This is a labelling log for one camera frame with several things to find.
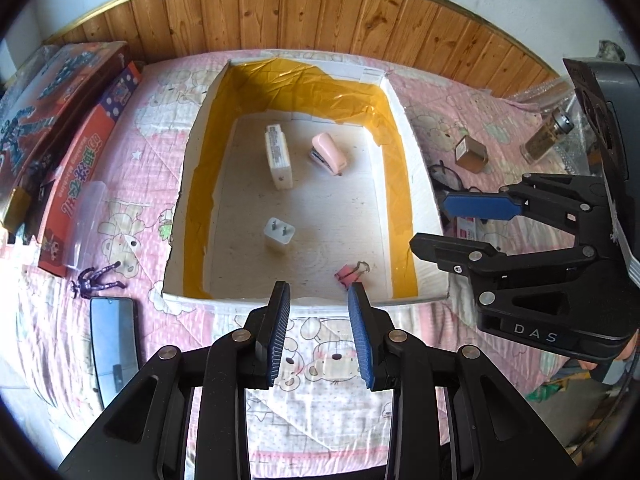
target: bed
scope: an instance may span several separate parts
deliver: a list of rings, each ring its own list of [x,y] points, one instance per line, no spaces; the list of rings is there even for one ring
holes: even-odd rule
[[[519,181],[525,171],[564,172],[562,161],[553,153],[533,167],[526,166],[520,155],[520,143],[542,121],[539,114],[451,79],[388,61],[335,52],[267,49],[211,52],[148,65],[94,175],[94,180],[106,183],[108,191],[91,238],[96,267],[112,263],[123,251],[135,255],[132,265],[118,270],[118,278],[126,280],[127,295],[138,302],[144,360],[167,344],[183,351],[208,346],[244,323],[246,310],[212,310],[206,304],[165,299],[162,277],[169,257],[184,149],[203,89],[229,58],[278,56],[333,59],[385,70],[427,164],[442,161],[457,168],[467,187],[496,191]],[[464,134],[488,147],[491,161],[482,173],[472,174],[454,164],[452,149]],[[500,244],[509,253],[572,244],[568,235],[522,218],[489,222],[483,233],[485,240]],[[66,280],[21,266],[24,258],[16,251],[5,254],[2,263],[2,282],[17,297],[13,320],[17,359],[28,385],[50,406],[50,424],[64,442],[63,451],[68,452],[100,413],[88,303],[71,298]],[[479,346],[523,394],[533,391],[563,364],[564,359],[557,355],[478,332],[472,305],[465,278],[453,277],[448,298],[394,306],[389,312],[397,327],[430,346],[448,350],[463,344]],[[327,354],[350,351],[353,338],[346,317],[321,309],[292,311],[276,387],[247,392],[250,461],[255,477],[317,476],[385,463],[389,392],[366,390],[357,368],[348,380],[335,381],[323,376],[319,365]],[[194,459],[198,404],[196,392],[189,466]],[[438,406],[441,440],[445,442],[448,431],[441,392]],[[61,424],[62,418],[72,424]]]

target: small brown box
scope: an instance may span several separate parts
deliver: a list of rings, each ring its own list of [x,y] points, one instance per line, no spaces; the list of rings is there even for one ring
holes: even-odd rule
[[[469,136],[462,137],[456,146],[456,164],[472,173],[480,173],[489,161],[486,146]]]

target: pink stapler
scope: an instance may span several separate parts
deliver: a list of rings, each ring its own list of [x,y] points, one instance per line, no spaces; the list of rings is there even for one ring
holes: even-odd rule
[[[321,133],[311,139],[311,151],[309,156],[332,175],[342,174],[347,167],[347,158],[335,145],[328,133]]]

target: perfume bottle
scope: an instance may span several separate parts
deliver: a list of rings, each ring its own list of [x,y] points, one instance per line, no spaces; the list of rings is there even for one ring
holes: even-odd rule
[[[569,116],[560,108],[556,108],[533,137],[520,146],[520,152],[529,164],[534,164],[573,129],[574,123]]]

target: phone screen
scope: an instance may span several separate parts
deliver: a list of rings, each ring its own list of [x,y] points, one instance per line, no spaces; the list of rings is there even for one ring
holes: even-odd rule
[[[138,371],[136,312],[131,298],[92,298],[91,338],[102,406]]]

